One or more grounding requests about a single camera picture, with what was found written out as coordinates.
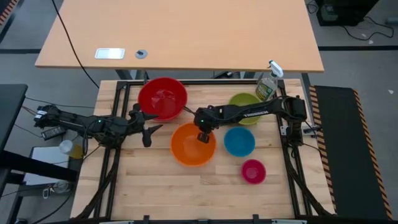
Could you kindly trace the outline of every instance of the desk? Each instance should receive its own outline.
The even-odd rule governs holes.
[[[111,114],[116,83],[101,82],[95,115]],[[304,98],[300,80],[285,80],[285,84],[288,95]],[[187,106],[192,110],[209,104],[227,104],[231,95],[254,92],[255,88],[254,84],[185,86]],[[141,86],[131,87],[128,108],[136,103],[140,89]],[[229,127],[215,130],[218,142],[215,156],[209,164],[196,168],[179,165],[169,151],[172,133],[179,125],[192,121],[192,114],[183,111],[172,122],[164,123],[153,134],[150,148],[143,148],[140,134],[126,138],[121,150],[112,220],[142,220],[143,215],[150,215],[151,220],[250,219],[252,214],[259,214],[260,218],[294,217],[276,116],[263,116],[258,124],[247,126],[255,135],[256,149],[245,158],[226,152],[223,136]],[[310,137],[305,137],[304,142],[317,146],[316,140]],[[97,145],[90,141],[89,151]],[[308,146],[299,150],[308,188],[329,212],[334,212],[319,152]],[[103,149],[97,150],[83,163],[72,217],[82,211],[96,192],[103,156]],[[240,165],[252,158],[262,161],[267,169],[266,180],[260,185],[245,184],[239,175]],[[104,195],[103,205],[107,201],[107,194]],[[303,201],[300,194],[298,196],[303,211]],[[101,208],[104,215],[105,206]]]
[[[65,0],[60,14],[86,68],[323,72],[304,1]],[[124,59],[95,59],[112,47]],[[35,65],[80,67],[59,18]]]

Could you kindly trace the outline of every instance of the white label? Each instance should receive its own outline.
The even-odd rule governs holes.
[[[260,115],[264,115],[264,114],[268,114],[268,111],[262,111],[262,112],[257,112],[257,113],[251,113],[251,114],[244,114],[243,116],[246,118],[250,118],[253,116],[260,116]]]
[[[38,111],[37,114],[45,115],[45,114],[47,114],[47,112],[46,111]]]
[[[123,59],[124,49],[117,48],[101,48],[95,52],[95,59]]]

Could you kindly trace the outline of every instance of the hazard stripe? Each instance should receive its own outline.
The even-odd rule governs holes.
[[[369,150],[369,155],[370,155],[372,163],[373,163],[374,173],[376,175],[377,182],[379,183],[381,197],[382,197],[383,202],[384,202],[384,208],[386,209],[386,214],[387,214],[388,218],[390,220],[392,220],[391,208],[390,208],[390,205],[388,203],[386,191],[384,190],[384,185],[383,185],[383,181],[381,179],[379,165],[377,164],[376,155],[374,153],[371,137],[370,137],[369,130],[368,130],[368,124],[366,123],[366,120],[365,120],[365,115],[364,115],[363,110],[362,110],[362,104],[361,104],[360,99],[359,99],[359,94],[355,90],[354,90],[354,95],[355,95],[356,104],[358,106],[358,114],[359,114],[359,117],[361,117],[365,139],[368,142],[368,150]]]
[[[310,99],[311,99],[312,111],[313,111],[313,122],[316,125],[321,126],[322,125],[322,117],[321,117],[320,110],[319,110],[317,89],[314,86],[310,86],[309,90],[310,90]],[[325,173],[326,182],[327,182],[328,188],[329,188],[330,198],[333,203],[333,208],[335,209],[335,212],[336,212],[336,203],[335,203],[335,197],[333,194],[333,182],[331,181],[328,153],[327,153],[325,139],[323,138],[322,131],[317,132],[317,143],[318,143],[318,148],[320,151],[323,172]]]
[[[6,21],[7,18],[12,14],[12,10],[18,3],[18,0],[12,0],[6,8],[4,8],[3,12],[0,13],[0,26],[2,26]]]

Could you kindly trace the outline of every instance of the bowl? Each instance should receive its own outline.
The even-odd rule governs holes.
[[[216,138],[209,135],[209,143],[197,139],[201,131],[193,123],[183,124],[173,133],[170,151],[174,158],[185,166],[202,166],[213,158]]]
[[[238,93],[234,96],[232,96],[231,99],[229,99],[229,104],[231,105],[236,105],[236,106],[246,106],[250,105],[253,103],[260,103],[261,100],[254,96],[253,94],[250,93]],[[256,116],[252,118],[244,118],[242,119],[239,124],[242,125],[251,125],[251,124],[256,124],[260,120],[261,116]]]
[[[252,132],[244,127],[235,127],[224,136],[224,146],[233,156],[248,156],[254,150],[256,141]]]
[[[250,159],[243,163],[241,174],[249,184],[261,184],[266,179],[267,172],[260,161]]]
[[[187,104],[187,91],[173,78],[156,78],[142,87],[138,103],[143,112],[158,115],[155,120],[169,121],[177,117]]]

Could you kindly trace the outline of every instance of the plastic bottle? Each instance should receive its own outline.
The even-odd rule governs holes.
[[[79,145],[74,145],[71,140],[64,140],[59,145],[59,149],[62,153],[74,158],[81,159],[83,157],[83,149]]]
[[[257,88],[256,95],[262,101],[269,100],[278,88],[278,78],[284,76],[283,69],[273,60],[269,60],[269,68],[271,72],[268,77],[260,77]]]

